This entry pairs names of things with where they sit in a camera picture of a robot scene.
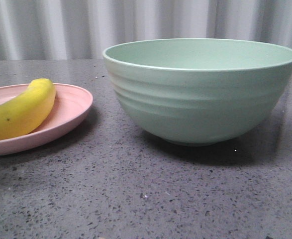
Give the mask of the yellow banana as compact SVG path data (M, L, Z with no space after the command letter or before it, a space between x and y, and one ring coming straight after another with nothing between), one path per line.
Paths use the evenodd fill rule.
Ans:
M46 78L31 81L27 89L0 105L0 140L26 135L38 128L53 109L55 86Z

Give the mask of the pink plate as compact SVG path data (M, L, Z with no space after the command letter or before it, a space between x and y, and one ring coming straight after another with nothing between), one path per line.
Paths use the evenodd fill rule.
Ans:
M0 156L22 152L54 141L75 129L88 115L92 94L79 86L55 84L54 107L46 120L32 133L0 140Z

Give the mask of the green ribbed bowl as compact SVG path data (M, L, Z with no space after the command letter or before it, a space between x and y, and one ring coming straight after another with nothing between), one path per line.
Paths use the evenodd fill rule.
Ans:
M248 132L271 113L292 75L292 49L247 40L135 41L105 49L103 59L127 115L183 145Z

